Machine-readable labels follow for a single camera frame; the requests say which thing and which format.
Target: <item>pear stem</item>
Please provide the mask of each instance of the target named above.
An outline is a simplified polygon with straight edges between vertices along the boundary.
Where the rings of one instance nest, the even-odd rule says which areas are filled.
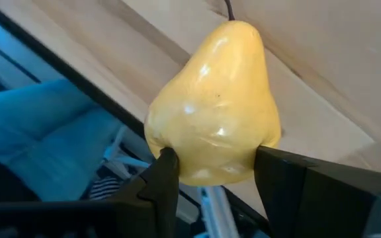
[[[224,1],[226,2],[226,5],[228,6],[229,20],[235,20],[235,16],[233,16],[232,4],[230,3],[230,0],[224,0]]]

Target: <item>striped fabric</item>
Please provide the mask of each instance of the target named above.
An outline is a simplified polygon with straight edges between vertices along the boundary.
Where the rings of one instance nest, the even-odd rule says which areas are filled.
[[[117,178],[105,177],[96,180],[89,191],[90,200],[104,200],[113,195],[120,189],[120,183]]]

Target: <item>pear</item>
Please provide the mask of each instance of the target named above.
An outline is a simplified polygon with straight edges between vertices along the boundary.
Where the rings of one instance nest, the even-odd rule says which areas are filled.
[[[232,20],[212,32],[149,106],[145,136],[156,158],[175,150],[187,185],[250,177],[257,147],[280,139],[257,29]]]

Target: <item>black frame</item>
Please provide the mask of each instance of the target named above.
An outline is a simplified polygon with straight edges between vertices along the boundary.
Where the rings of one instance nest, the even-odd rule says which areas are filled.
[[[13,22],[9,17],[0,11],[0,26],[7,32],[10,32],[15,38],[20,40],[25,46],[31,49],[36,55],[40,56],[44,61],[50,64],[55,70],[69,79],[78,89],[90,96],[95,102],[108,110],[112,115],[125,123],[132,131],[145,139],[144,125],[141,121],[131,115],[127,110],[105,95],[100,89],[86,80],[79,72],[60,59],[55,53],[45,47],[41,42],[31,36],[26,30]],[[249,221],[257,225],[263,232],[270,234],[269,223],[266,218],[257,213],[253,208],[248,206],[244,201],[235,194],[225,188],[232,210],[239,215],[249,218]],[[179,190],[179,194],[184,196],[189,202],[198,206],[198,202],[187,196],[183,191]]]

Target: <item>black cable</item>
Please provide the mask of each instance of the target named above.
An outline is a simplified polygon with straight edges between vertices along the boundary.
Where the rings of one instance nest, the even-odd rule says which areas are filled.
[[[13,60],[10,56],[8,56],[6,53],[4,53],[2,50],[0,50],[0,56],[4,59],[6,59],[8,62],[13,64],[18,70],[20,70],[22,73],[24,73],[27,77],[32,79],[35,83],[41,83],[39,78],[37,76],[33,75],[30,71],[28,71],[26,68],[24,68],[21,64],[17,63],[15,60]]]
[[[224,0],[224,1],[226,2],[226,5],[228,6],[229,20],[235,20],[235,16],[233,15],[232,4],[230,3],[230,0]]]

